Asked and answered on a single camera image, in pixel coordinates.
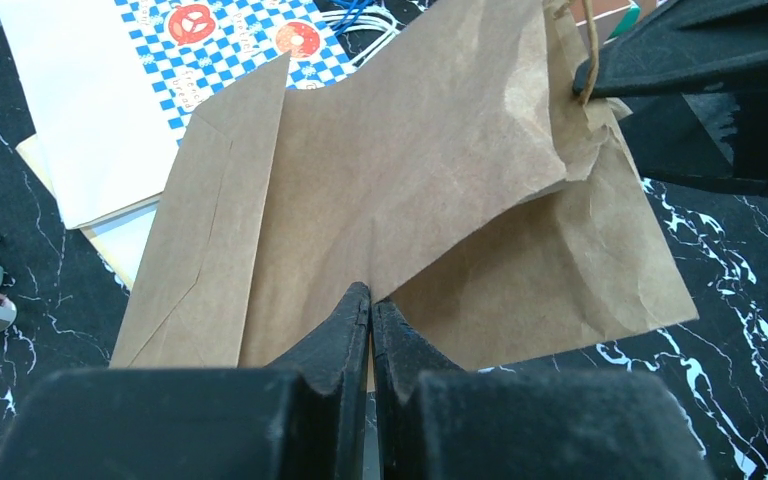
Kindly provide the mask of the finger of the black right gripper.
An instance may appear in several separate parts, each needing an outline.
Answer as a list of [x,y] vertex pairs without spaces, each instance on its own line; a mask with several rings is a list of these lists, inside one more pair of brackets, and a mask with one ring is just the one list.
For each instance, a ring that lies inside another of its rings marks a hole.
[[669,1],[584,60],[572,89],[629,102],[640,175],[768,195],[768,1]]

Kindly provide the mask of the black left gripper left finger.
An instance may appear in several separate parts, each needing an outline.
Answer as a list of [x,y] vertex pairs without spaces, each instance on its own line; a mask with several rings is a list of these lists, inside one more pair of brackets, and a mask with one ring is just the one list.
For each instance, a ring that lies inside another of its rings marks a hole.
[[71,369],[37,385],[0,479],[358,479],[371,297],[261,368]]

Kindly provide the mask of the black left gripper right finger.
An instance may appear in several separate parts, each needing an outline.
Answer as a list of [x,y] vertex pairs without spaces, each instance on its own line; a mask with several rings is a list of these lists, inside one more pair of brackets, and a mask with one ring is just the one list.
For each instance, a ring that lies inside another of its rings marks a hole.
[[650,374],[469,372],[390,301],[373,309],[386,479],[692,479],[681,410]]

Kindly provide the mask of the brown paper bag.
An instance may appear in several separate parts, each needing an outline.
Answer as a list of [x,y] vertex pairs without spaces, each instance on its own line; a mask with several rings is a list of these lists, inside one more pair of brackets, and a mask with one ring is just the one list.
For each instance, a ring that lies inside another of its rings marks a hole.
[[440,1],[336,84],[199,105],[111,363],[261,366],[354,282],[473,369],[698,316],[560,1]]

